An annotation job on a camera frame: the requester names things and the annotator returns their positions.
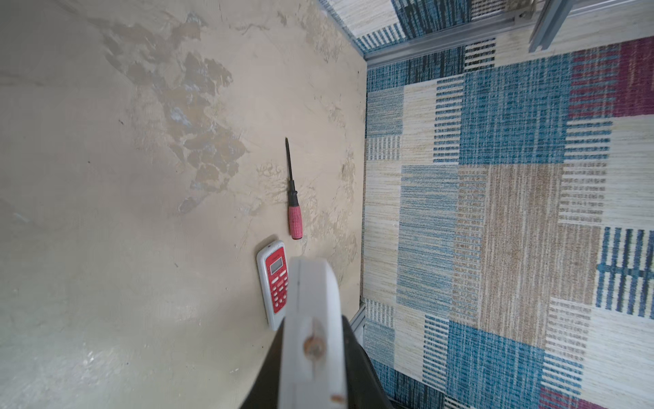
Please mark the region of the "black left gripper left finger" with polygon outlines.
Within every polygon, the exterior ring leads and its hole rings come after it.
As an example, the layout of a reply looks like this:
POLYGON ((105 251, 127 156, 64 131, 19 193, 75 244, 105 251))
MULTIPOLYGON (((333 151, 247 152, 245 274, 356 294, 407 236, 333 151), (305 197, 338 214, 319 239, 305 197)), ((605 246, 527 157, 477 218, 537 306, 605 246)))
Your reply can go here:
POLYGON ((247 397, 241 405, 241 409, 259 409, 278 407, 279 400, 279 378, 281 368, 281 355, 283 349, 284 322, 277 330, 274 340, 263 361, 255 382, 247 397))

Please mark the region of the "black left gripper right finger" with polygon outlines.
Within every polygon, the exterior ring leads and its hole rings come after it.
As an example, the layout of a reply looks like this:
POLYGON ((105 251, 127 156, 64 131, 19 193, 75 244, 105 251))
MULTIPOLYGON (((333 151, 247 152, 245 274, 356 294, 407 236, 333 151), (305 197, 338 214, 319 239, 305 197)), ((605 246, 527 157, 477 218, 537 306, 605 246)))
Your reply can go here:
POLYGON ((371 360, 356 339, 345 315, 342 316, 344 354, 349 409, 393 409, 371 360))

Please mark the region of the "pink handled screwdriver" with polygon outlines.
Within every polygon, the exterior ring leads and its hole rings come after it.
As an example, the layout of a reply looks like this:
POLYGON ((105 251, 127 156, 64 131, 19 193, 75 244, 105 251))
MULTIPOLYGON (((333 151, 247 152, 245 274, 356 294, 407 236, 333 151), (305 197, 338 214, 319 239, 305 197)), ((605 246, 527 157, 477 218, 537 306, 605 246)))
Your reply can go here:
POLYGON ((303 222, 302 222, 302 215, 301 215, 301 206, 299 204, 296 185, 293 178, 291 150, 290 150, 289 140, 287 138, 284 139, 284 144, 285 144, 288 175, 289 175, 289 189, 288 189, 289 230, 290 230, 291 238, 293 238, 293 240, 301 240, 303 237, 303 222))

